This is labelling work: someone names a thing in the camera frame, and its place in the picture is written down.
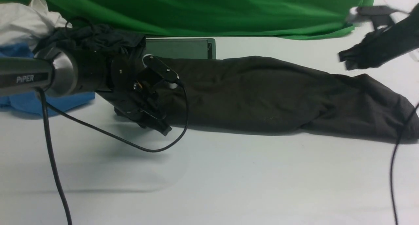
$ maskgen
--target robotic arm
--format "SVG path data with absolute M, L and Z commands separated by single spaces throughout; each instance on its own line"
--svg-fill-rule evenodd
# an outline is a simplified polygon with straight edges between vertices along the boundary
M 179 82 L 178 74 L 158 58 L 145 55 L 143 66 L 134 66 L 124 55 L 52 47 L 31 58 L 0 59 L 0 96 L 41 88 L 50 97 L 96 92 L 118 114 L 141 127 L 166 136 L 171 127 L 159 106 L 156 88 Z
M 419 48 L 419 4 L 404 20 L 395 23 L 387 6 L 352 8 L 347 22 L 371 21 L 374 31 L 361 43 L 339 53 L 347 70 L 380 67 L 382 64 Z

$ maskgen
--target black cloth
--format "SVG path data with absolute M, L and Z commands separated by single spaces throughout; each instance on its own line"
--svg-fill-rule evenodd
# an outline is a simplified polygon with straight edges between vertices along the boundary
M 135 59 L 145 49 L 145 36 L 114 29 L 106 24 L 82 28 L 57 28 L 51 36 L 38 43 L 33 53 L 36 54 L 40 49 L 48 46 L 126 54 L 131 59 Z
M 186 85 L 191 126 L 260 134 L 303 129 L 393 140 L 414 109 L 405 97 L 366 74 L 331 75 L 263 57 L 162 61 Z M 181 88 L 158 92 L 169 124 L 182 125 L 186 106 Z M 419 118 L 414 115 L 404 139 L 418 137 Z

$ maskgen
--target dark brown cloth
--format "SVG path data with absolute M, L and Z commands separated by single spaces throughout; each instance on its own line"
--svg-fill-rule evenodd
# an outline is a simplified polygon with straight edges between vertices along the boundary
M 263 57 L 161 60 L 186 85 L 191 126 L 259 134 L 303 129 L 396 139 L 413 110 L 405 97 L 366 74 L 331 75 Z M 158 93 L 169 124 L 184 124 L 181 88 Z M 418 137 L 419 118 L 414 115 L 404 139 Z

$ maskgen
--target green backdrop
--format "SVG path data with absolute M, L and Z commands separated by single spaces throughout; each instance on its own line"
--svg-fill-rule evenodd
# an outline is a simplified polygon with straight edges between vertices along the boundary
M 28 4 L 30 0 L 17 1 Z M 65 18 L 159 36 L 285 36 L 321 39 L 353 30 L 344 18 L 374 0 L 47 0 Z

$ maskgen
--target black cable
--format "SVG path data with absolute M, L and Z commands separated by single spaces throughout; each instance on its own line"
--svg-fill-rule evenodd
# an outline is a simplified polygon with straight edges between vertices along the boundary
M 181 86 L 181 88 L 183 89 L 183 92 L 184 92 L 184 96 L 185 96 L 185 104 L 186 104 L 186 121 L 185 121 L 185 127 L 184 127 L 184 130 L 183 130 L 183 132 L 179 135 L 179 137 L 176 139 L 176 140 L 174 140 L 172 143 L 170 143 L 169 145 L 167 145 L 167 146 L 165 146 L 165 147 L 163 147 L 163 148 L 160 148 L 160 149 L 147 149 L 147 148 L 144 148 L 144 147 L 141 147 L 141 146 L 138 146 L 137 144 L 134 144 L 134 143 L 132 143 L 132 142 L 130 142 L 130 141 L 127 141 L 127 140 L 125 140 L 125 139 L 123 139 L 123 138 L 121 138 L 121 137 L 118 137 L 118 136 L 116 136 L 116 135 L 114 135 L 114 134 L 111 134 L 111 133 L 109 133 L 109 132 L 107 132 L 107 131 L 105 131 L 105 130 L 102 130 L 102 129 L 100 129 L 100 128 L 98 128 L 98 127 L 96 127 L 96 126 L 93 126 L 93 125 L 91 125 L 91 124 L 88 124 L 88 123 L 86 123 L 86 122 L 84 122 L 84 121 L 81 121 L 81 120 L 79 120 L 79 119 L 76 119 L 76 118 L 74 118 L 73 116 L 70 116 L 70 115 L 68 115 L 68 114 L 66 114 L 66 113 L 64 113 L 64 112 L 62 112 L 62 111 L 60 111 L 59 109 L 57 109 L 56 107 L 54 107 L 54 106 L 52 106 L 51 104 L 49 104 L 49 103 L 47 103 L 47 106 L 51 109 L 51 110 L 53 110 L 53 111 L 55 111 L 55 112 L 57 112 L 58 114 L 60 114 L 60 115 L 62 115 L 62 116 L 64 116 L 64 117 L 66 117 L 66 118 L 68 118 L 68 119 L 71 119 L 72 121 L 75 121 L 75 122 L 77 122 L 77 123 L 79 123 L 79 124 L 81 124 L 81 125 L 84 125 L 84 126 L 86 126 L 86 127 L 89 127 L 89 128 L 91 128 L 91 129 L 94 129 L 94 130 L 96 130 L 96 131 L 99 131 L 99 132 L 101 132 L 101 133 L 103 133 L 103 134 L 105 134 L 105 135 L 108 135 L 108 136 L 110 136 L 110 137 L 112 137 L 112 138 L 114 138 L 114 139 L 116 139 L 116 140 L 119 140 L 119 141 L 121 141 L 121 142 L 123 142 L 123 143 L 125 143 L 125 144 L 128 144 L 128 145 L 130 145 L 130 146 L 133 146 L 133 147 L 135 147 L 135 148 L 137 148 L 137 149 L 140 149 L 140 150 L 142 150 L 142 151 L 145 151 L 145 152 L 151 152 L 151 153 L 155 153 L 155 152 L 162 152 L 162 151 L 164 151 L 164 150 L 167 150 L 167 149 L 169 149 L 169 148 L 171 148 L 173 145 L 175 145 L 184 135 L 185 135 L 185 133 L 186 133 L 186 130 L 188 129 L 188 125 L 189 125 L 189 101 L 188 101 L 188 96 L 187 96 L 187 92 L 186 92 L 186 88 L 185 88 L 185 86 L 183 85 L 183 84 L 181 84 L 181 83 L 179 83 L 178 84 L 179 86 Z
M 395 154 L 397 152 L 398 149 L 398 145 L 400 144 L 401 138 L 403 136 L 403 132 L 406 129 L 406 127 L 409 125 L 410 120 L 412 119 L 412 117 L 416 114 L 416 110 L 419 107 L 419 103 L 416 104 L 415 109 L 409 114 L 409 116 L 406 119 L 406 122 L 404 123 L 403 127 L 401 127 L 401 130 L 397 136 L 397 140 L 395 142 L 394 145 L 394 149 L 393 149 L 393 153 L 392 153 L 392 161 L 390 163 L 390 194 L 392 195 L 392 209 L 393 209 L 393 214 L 394 214 L 394 222 L 395 225 L 398 225 L 398 219 L 397 219 L 397 210 L 395 207 L 395 201 L 394 201 L 394 188 L 393 188 L 393 166 L 394 166 L 394 159 L 395 159 Z
M 64 195 L 63 187 L 61 186 L 60 177 L 58 176 L 57 164 L 55 163 L 54 151 L 52 150 L 51 142 L 51 132 L 49 130 L 49 120 L 48 120 L 48 108 L 45 97 L 45 92 L 42 89 L 37 90 L 41 97 L 42 104 L 42 117 L 44 119 L 44 131 L 45 131 L 45 140 L 46 140 L 46 149 L 48 150 L 49 162 L 51 163 L 52 174 L 55 180 L 55 186 L 57 186 L 58 194 L 60 195 L 61 202 L 63 203 L 65 216 L 67 218 L 67 224 L 72 225 L 70 208 L 67 204 L 67 200 Z

